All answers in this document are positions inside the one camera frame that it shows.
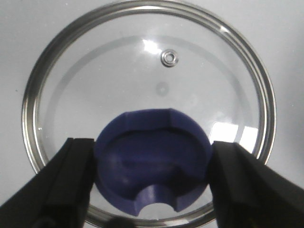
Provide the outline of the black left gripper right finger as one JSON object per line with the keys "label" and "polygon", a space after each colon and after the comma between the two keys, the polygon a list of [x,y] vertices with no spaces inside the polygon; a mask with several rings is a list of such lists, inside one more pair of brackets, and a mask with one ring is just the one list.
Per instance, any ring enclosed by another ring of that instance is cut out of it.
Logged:
{"label": "black left gripper right finger", "polygon": [[238,143],[215,141],[209,184],[220,228],[302,228],[304,190]]}

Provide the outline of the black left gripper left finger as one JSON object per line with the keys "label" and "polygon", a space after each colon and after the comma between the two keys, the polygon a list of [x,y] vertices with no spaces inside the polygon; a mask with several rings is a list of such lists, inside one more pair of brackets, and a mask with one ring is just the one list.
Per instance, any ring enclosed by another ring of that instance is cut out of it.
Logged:
{"label": "black left gripper left finger", "polygon": [[82,228],[95,178],[93,139],[68,138],[0,207],[2,228]]}

